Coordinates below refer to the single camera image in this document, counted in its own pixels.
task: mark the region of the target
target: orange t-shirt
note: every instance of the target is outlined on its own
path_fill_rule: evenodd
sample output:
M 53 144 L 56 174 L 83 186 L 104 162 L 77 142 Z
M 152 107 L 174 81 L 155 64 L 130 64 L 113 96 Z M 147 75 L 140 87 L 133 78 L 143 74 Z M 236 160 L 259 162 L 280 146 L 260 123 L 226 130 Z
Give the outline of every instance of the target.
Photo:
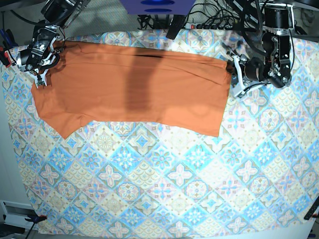
M 151 121 L 218 136 L 231 76 L 222 60 L 171 51 L 66 42 L 32 87 L 39 116 L 63 138 L 92 120 Z

